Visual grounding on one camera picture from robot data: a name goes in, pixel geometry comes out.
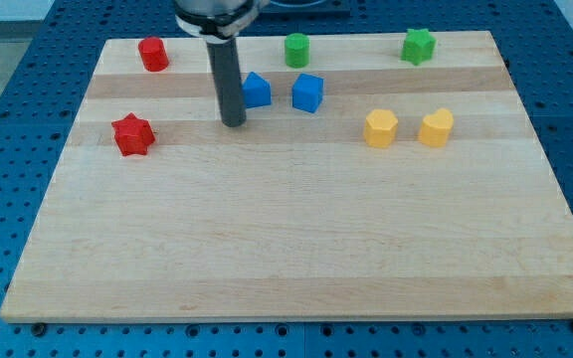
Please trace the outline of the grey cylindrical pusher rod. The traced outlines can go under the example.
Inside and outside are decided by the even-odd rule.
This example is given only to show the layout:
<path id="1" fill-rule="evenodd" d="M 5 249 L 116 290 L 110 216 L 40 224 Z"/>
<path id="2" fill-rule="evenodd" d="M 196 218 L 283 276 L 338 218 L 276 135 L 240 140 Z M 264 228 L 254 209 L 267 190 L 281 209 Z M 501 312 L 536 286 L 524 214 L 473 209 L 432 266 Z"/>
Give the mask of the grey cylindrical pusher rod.
<path id="1" fill-rule="evenodd" d="M 239 127 L 246 120 L 246 105 L 235 38 L 220 44 L 207 44 L 221 121 Z"/>

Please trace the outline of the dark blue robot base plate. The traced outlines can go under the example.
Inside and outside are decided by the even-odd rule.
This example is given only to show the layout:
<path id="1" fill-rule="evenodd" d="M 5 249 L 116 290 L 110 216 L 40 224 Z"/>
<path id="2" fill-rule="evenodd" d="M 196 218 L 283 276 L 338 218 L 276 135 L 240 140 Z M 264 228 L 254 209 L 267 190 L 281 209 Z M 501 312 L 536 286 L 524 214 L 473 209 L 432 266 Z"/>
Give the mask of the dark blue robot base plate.
<path id="1" fill-rule="evenodd" d="M 350 0 L 271 0 L 263 15 L 349 15 Z"/>

